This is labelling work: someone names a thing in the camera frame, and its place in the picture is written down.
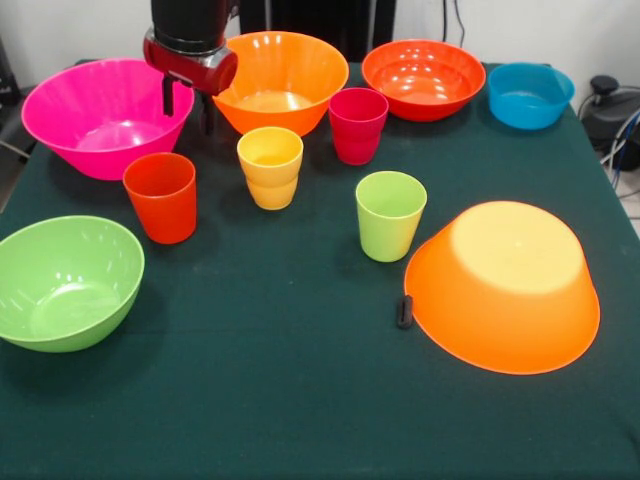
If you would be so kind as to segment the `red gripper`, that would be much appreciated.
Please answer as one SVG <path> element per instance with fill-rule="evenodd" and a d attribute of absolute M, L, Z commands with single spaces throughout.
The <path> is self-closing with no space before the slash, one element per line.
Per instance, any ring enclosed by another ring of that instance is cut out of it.
<path fill-rule="evenodd" d="M 173 84 L 178 80 L 200 92 L 201 130 L 210 135 L 215 125 L 215 104 L 212 96 L 227 89 L 237 72 L 238 56 L 227 47 L 223 37 L 212 41 L 174 38 L 157 28 L 150 28 L 144 37 L 146 62 L 165 75 L 162 79 L 163 113 L 174 115 Z"/>

